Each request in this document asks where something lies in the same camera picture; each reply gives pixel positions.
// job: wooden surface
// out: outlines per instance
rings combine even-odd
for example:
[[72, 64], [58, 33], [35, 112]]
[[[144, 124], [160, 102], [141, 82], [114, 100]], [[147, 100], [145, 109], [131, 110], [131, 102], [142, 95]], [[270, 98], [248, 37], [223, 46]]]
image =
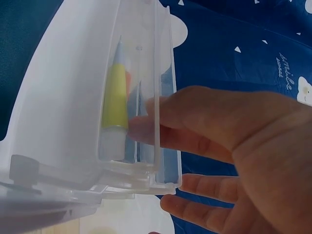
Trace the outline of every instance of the wooden surface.
[[79, 219], [26, 234], [79, 234]]

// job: white bear print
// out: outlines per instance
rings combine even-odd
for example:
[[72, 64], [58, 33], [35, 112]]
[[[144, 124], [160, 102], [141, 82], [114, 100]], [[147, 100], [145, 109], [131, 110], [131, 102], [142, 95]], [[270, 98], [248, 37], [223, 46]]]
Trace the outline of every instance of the white bear print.
[[305, 8], [308, 13], [312, 14], [312, 0], [306, 0]]
[[298, 91], [297, 101], [312, 106], [312, 85], [304, 77], [299, 77]]

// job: fingernail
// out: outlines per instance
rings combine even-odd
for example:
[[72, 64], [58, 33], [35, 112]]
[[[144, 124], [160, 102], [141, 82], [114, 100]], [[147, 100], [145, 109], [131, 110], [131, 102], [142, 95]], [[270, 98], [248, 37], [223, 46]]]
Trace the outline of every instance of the fingernail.
[[153, 144], [155, 139], [154, 121], [148, 116], [131, 119], [129, 121], [128, 136], [135, 141]]

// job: finger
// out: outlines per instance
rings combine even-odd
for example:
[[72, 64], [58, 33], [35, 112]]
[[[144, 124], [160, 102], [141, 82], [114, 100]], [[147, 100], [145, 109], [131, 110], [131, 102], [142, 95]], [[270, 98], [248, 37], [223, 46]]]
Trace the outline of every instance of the finger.
[[[148, 103], [149, 112], [152, 106]], [[295, 100], [275, 93], [191, 86], [160, 102], [160, 124], [188, 129], [233, 151], [270, 123], [303, 108]]]
[[[128, 135], [136, 141], [153, 144], [155, 136], [154, 120], [147, 116], [136, 117], [130, 120]], [[230, 151], [190, 130], [172, 129], [161, 126], [160, 145], [163, 148], [181, 150], [227, 163], [233, 163]]]
[[229, 216], [231, 209], [212, 207], [192, 202], [178, 196], [166, 195], [160, 205], [173, 216], [194, 223], [200, 227], [219, 233]]
[[229, 203], [243, 192], [238, 177], [185, 174], [182, 181], [182, 191]]

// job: white plastic case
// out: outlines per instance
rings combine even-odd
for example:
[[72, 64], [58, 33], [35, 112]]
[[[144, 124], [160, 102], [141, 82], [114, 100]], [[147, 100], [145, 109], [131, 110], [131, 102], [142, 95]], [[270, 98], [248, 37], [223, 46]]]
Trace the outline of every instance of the white plastic case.
[[[180, 152], [162, 149], [159, 139], [159, 96], [176, 91], [170, 27], [169, 8], [157, 0], [64, 1], [33, 55], [0, 141], [2, 215], [175, 193]], [[100, 132], [120, 37], [131, 75], [128, 118], [146, 116], [145, 103], [154, 98], [154, 141], [127, 136], [123, 159], [111, 160], [99, 155]]]

